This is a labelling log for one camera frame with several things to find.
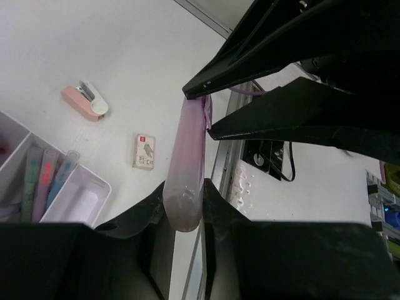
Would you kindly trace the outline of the dark green pen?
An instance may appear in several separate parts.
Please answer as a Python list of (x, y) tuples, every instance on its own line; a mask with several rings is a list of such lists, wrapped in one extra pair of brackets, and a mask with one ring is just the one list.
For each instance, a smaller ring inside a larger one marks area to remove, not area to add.
[(31, 147), (27, 152), (26, 169), (24, 174), (24, 189), (21, 201), (21, 221), (30, 222), (36, 184), (39, 179), (43, 150)]

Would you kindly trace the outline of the purple highlighter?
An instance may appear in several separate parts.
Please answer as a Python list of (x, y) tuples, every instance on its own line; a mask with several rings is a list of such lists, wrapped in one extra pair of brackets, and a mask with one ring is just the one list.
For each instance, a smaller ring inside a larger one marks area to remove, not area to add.
[(183, 101), (162, 192), (171, 227), (183, 233), (195, 230), (202, 218), (206, 131), (212, 114), (210, 95)]

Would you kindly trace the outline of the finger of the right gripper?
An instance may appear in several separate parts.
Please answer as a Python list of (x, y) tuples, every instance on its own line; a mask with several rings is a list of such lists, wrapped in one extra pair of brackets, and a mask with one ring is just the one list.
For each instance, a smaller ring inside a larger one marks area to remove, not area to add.
[(399, 162), (399, 93), (348, 94), (297, 78), (214, 123), (215, 140), (265, 139), (335, 147)]
[(397, 50), (399, 1), (254, 1), (182, 91), (196, 99), (305, 59)]

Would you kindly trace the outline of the small white eraser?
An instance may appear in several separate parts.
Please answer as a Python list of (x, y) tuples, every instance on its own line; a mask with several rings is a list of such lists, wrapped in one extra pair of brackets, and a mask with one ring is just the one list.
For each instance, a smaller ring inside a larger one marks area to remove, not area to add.
[(134, 142), (133, 164), (134, 168), (152, 170), (155, 156), (155, 137), (138, 134)]

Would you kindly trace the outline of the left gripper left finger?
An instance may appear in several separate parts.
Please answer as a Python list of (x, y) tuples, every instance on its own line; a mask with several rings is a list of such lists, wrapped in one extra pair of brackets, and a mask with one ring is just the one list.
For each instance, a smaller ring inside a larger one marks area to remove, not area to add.
[(2, 299), (167, 299), (175, 232), (163, 187), (95, 228), (1, 224)]

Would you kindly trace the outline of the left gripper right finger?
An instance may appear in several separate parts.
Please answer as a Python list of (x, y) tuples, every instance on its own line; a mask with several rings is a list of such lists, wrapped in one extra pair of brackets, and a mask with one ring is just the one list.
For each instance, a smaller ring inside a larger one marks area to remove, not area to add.
[(251, 221), (210, 179), (203, 198), (206, 299), (396, 299), (381, 237), (348, 222)]

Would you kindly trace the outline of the blue pen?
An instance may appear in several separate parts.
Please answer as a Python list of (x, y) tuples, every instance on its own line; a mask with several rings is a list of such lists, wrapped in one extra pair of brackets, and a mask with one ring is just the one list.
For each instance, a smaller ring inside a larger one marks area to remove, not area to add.
[(55, 197), (58, 195), (62, 186), (66, 182), (69, 175), (76, 167), (80, 158), (80, 154), (77, 151), (70, 150), (64, 157), (62, 164), (60, 165), (50, 188), (49, 195), (45, 204), (45, 210), (47, 211), (50, 205), (53, 203)]

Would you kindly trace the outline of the pink pen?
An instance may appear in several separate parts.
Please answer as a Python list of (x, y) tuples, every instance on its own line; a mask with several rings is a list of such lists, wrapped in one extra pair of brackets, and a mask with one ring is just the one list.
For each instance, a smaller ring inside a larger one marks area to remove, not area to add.
[(53, 149), (45, 149), (42, 157), (39, 181), (32, 209), (32, 222), (41, 220), (44, 214), (44, 207), (48, 198), (49, 188), (53, 180), (56, 163), (59, 153)]

